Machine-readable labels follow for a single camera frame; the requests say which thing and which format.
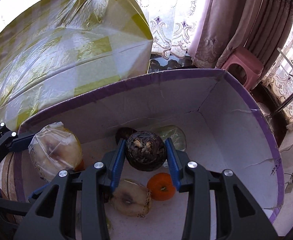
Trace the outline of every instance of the wall socket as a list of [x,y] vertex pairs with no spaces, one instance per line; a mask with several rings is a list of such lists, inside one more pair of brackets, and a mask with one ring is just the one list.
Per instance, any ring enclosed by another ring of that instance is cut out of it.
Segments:
[[292,189],[293,189],[293,182],[289,182],[285,188],[285,194],[291,193]]

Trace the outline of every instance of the purple trim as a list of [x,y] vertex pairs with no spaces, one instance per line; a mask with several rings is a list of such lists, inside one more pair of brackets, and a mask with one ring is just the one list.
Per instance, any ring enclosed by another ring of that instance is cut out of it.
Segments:
[[[284,195],[285,195],[285,178],[284,178],[284,170],[282,165],[282,159],[280,152],[278,150],[277,142],[270,130],[270,127],[263,117],[260,108],[258,107],[256,101],[252,98],[252,96],[249,94],[249,92],[238,82],[232,75],[226,73],[224,76],[225,80],[234,88],[235,91],[239,93],[239,95],[242,97],[243,101],[248,105],[248,107],[251,109],[252,114],[257,119],[264,136],[267,139],[267,142],[270,146],[270,151],[272,154],[272,157],[275,161],[275,165],[277,165],[277,181],[278,181],[278,199],[277,199],[277,206],[281,207],[284,201]],[[277,218],[277,215],[280,212],[280,208],[274,208],[273,214],[269,218],[270,222],[273,223],[274,220]]]
[[[109,97],[124,91],[135,89],[138,87],[148,86],[153,83],[189,79],[189,78],[201,78],[201,77],[212,77],[216,79],[224,78],[238,94],[242,97],[244,102],[251,109],[253,115],[256,117],[266,139],[269,143],[272,156],[275,160],[281,161],[281,156],[278,151],[277,143],[274,139],[270,128],[262,116],[260,109],[254,99],[251,97],[249,92],[227,71],[222,69],[181,69],[181,70],[169,70],[163,72],[154,72],[151,74],[145,74],[142,76],[130,78],[127,80],[119,81],[77,97],[68,99],[61,103],[50,106],[34,116],[26,120],[20,127],[19,133],[26,130],[29,125],[35,125],[51,116],[61,114],[63,112],[81,107],[91,102],[95,102],[105,97]],[[22,178],[22,155],[14,154],[14,182],[16,187],[16,196],[18,201],[25,201],[23,178]],[[277,180],[278,180],[278,199],[277,204],[281,206],[284,200],[284,174],[283,174],[282,163],[280,163],[277,169]],[[273,214],[269,220],[273,223],[277,215],[280,212],[280,208],[275,208]]]

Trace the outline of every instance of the yellow and white checkered bag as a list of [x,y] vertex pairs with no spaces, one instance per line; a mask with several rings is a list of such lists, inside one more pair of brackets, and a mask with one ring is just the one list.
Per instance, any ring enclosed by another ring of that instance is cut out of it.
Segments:
[[136,0],[41,0],[0,33],[0,122],[148,70],[153,38]]

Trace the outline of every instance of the brown curtain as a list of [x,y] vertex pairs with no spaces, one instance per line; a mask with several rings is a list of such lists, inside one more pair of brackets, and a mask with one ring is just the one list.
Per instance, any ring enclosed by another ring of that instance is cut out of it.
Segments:
[[238,46],[244,46],[262,0],[206,0],[188,53],[197,67],[221,68]]
[[245,48],[264,65],[259,80],[267,74],[290,34],[293,24],[293,0],[263,0]]

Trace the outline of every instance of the blue gripper fingertip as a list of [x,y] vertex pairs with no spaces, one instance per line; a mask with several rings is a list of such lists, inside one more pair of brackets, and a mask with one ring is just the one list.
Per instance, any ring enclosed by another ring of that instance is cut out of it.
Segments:
[[125,160],[125,140],[122,140],[119,151],[117,153],[117,158],[115,160],[115,163],[112,169],[112,181],[110,185],[111,192],[114,192],[114,190],[119,185],[124,160]]
[[179,168],[172,149],[172,147],[174,146],[170,141],[171,140],[169,138],[165,140],[165,146],[167,148],[167,161],[169,165],[172,183],[174,187],[177,189],[177,191],[179,191],[181,187]]

